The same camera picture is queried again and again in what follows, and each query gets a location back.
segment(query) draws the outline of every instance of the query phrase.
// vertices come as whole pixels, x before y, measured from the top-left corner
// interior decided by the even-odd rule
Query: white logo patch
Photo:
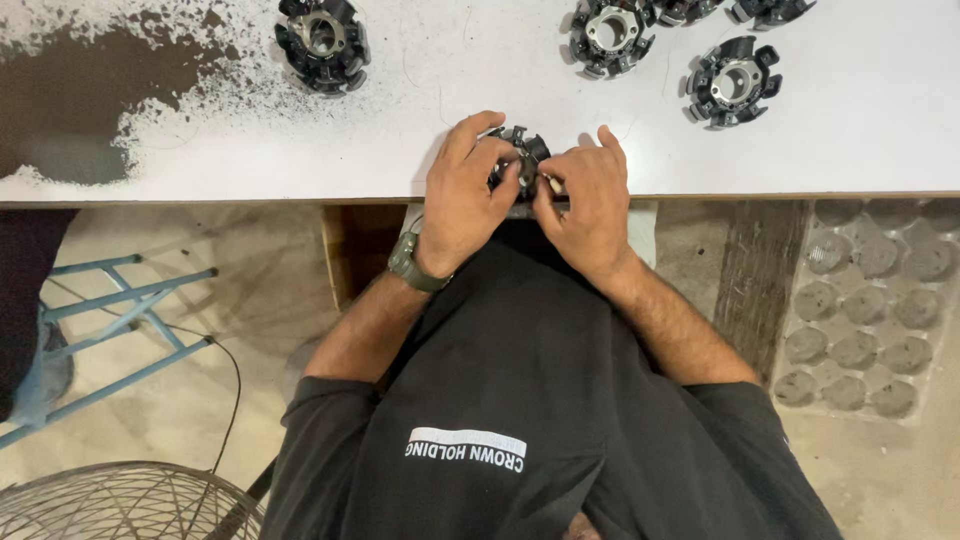
[[[527,455],[527,443],[492,431],[415,428],[410,431],[404,455],[431,459],[473,459],[520,473],[523,471],[523,458]]]

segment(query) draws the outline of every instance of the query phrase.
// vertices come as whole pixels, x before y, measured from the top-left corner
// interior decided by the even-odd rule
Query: hairy forearm
[[[396,274],[383,274],[321,342],[303,374],[377,382],[429,298]]]
[[[710,323],[641,260],[598,284],[680,384],[753,382],[756,374]]]

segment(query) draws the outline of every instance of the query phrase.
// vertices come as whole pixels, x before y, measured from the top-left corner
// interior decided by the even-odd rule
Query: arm
[[[453,274],[483,247],[519,193],[519,161],[507,141],[477,136],[503,124],[502,112],[484,111],[450,132],[426,179],[423,229],[414,253],[431,276]],[[513,161],[493,192],[487,177],[499,161]],[[366,291],[317,348],[306,377],[377,382],[394,361],[430,295],[387,272]]]
[[[534,210],[564,259],[613,302],[634,326],[663,373],[684,385],[753,382],[754,371],[627,243],[627,159],[604,126],[603,147],[574,148],[540,164],[564,182],[570,211],[558,214],[541,176]]]

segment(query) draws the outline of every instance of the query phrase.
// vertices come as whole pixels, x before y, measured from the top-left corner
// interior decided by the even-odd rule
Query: shirt sleeve
[[[780,417],[766,392],[750,382],[695,384],[684,389],[714,417],[732,427],[786,442]]]
[[[261,538],[336,538],[356,457],[377,404],[371,384],[304,377],[283,415]]]
[[[701,424],[782,529],[783,537],[841,540],[840,531],[806,480],[780,417],[762,388],[749,382],[684,389]]]

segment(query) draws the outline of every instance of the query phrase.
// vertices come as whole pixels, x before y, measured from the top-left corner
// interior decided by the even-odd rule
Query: hand
[[[627,243],[627,157],[607,126],[597,132],[601,148],[577,147],[540,163],[534,214],[546,237],[567,263],[604,291],[639,262]],[[562,181],[570,211],[551,204],[553,190],[543,175]]]
[[[423,229],[414,259],[427,274],[444,278],[490,240],[507,217],[520,191],[520,161],[506,140],[477,137],[506,120],[503,112],[485,110],[461,120],[446,137],[426,175]],[[510,161],[503,182],[491,192],[493,166]]]

